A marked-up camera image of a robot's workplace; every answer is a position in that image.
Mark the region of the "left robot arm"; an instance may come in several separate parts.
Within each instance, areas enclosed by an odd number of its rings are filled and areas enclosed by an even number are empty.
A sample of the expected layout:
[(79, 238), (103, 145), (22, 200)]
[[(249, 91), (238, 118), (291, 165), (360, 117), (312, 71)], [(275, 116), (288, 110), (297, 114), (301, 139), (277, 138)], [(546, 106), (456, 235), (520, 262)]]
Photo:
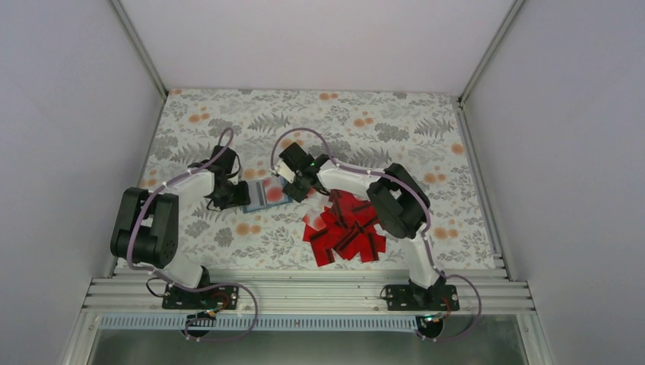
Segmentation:
[(179, 251), (180, 212), (204, 202), (207, 211), (247, 206), (249, 187), (237, 181), (238, 154), (216, 146), (211, 159), (189, 165), (186, 173), (150, 191), (124, 191), (110, 240), (113, 256), (182, 289), (181, 297), (194, 308), (211, 299), (208, 270)]

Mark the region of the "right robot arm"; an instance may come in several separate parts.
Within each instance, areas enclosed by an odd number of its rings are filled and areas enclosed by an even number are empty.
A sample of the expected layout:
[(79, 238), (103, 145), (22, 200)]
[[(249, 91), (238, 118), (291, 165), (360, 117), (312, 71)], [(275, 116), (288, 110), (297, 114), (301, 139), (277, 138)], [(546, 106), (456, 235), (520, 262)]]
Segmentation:
[(274, 173), (285, 178), (285, 192), (299, 202), (311, 189), (339, 190), (367, 199), (380, 227), (407, 249), (408, 296), (420, 309), (431, 309), (440, 302), (446, 279), (434, 261), (429, 240), (430, 202), (402, 165), (369, 169), (326, 154), (313, 157), (294, 142), (279, 154)]

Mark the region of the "teal card holder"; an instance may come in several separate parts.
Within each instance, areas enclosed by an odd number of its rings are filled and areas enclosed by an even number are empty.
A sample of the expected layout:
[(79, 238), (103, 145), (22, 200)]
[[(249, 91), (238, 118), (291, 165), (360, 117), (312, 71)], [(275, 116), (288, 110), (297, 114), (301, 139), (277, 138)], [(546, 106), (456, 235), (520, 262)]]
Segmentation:
[(286, 182), (280, 176), (249, 181), (249, 204), (242, 207), (242, 212), (249, 214), (291, 203), (292, 198), (283, 192)]

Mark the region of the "white card with red circle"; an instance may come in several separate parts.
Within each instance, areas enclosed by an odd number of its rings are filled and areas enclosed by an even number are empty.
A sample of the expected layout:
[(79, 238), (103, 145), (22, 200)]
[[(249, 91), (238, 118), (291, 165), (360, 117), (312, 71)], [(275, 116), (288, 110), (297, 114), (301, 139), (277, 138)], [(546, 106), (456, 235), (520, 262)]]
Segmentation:
[(269, 206), (280, 205), (289, 202), (289, 197), (284, 194), (284, 180), (278, 176), (264, 179), (262, 183), (265, 203)]

